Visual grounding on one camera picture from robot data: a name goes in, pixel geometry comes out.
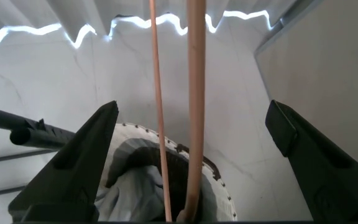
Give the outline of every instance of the clothes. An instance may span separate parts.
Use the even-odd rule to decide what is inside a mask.
[[[99,221],[147,222],[164,211],[162,178],[155,166],[127,171],[110,188],[100,187]]]

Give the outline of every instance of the woven basket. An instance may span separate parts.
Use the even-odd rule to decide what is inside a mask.
[[[185,206],[188,148],[165,138],[172,218]],[[117,124],[100,181],[100,188],[110,188],[117,178],[134,167],[156,166],[161,173],[158,133],[135,124]],[[219,170],[204,158],[201,192],[196,221],[236,221],[233,201]],[[154,221],[164,221],[165,215]]]

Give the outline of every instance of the tile floor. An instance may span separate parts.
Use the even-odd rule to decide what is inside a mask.
[[[265,19],[224,18],[206,37],[205,154],[218,166],[239,220],[310,220],[295,176],[264,118],[269,105],[254,50]],[[10,34],[0,44],[0,110],[76,131],[103,103],[117,100],[120,122],[157,129],[150,29],[119,24],[112,41],[87,36],[74,49],[63,34]],[[158,26],[166,135],[188,139],[187,36]],[[0,155],[14,147],[0,131]],[[0,188],[28,182],[51,156],[0,162]],[[10,221],[0,196],[0,223]]]

